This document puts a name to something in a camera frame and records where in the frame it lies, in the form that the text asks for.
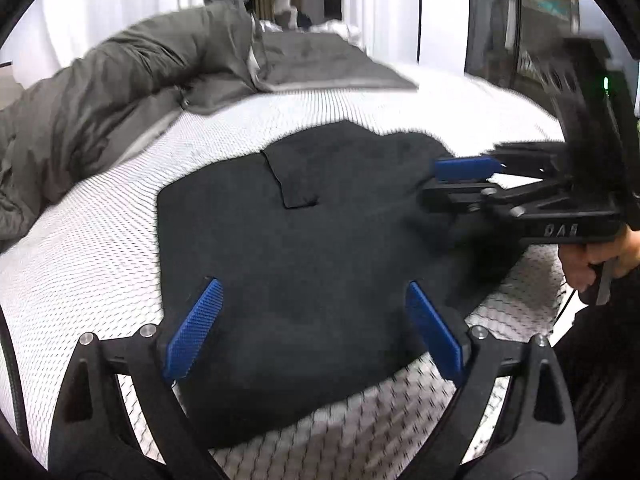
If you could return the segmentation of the right hand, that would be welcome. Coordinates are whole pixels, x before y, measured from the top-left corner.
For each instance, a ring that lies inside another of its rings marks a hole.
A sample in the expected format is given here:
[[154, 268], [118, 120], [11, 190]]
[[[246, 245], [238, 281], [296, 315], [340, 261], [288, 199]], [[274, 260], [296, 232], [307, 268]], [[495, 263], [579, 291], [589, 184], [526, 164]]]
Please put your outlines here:
[[615, 260], [613, 278], [622, 278], [639, 265], [639, 232], [626, 228], [610, 242], [560, 245], [558, 256], [567, 284], [583, 292], [596, 280], [597, 264]]

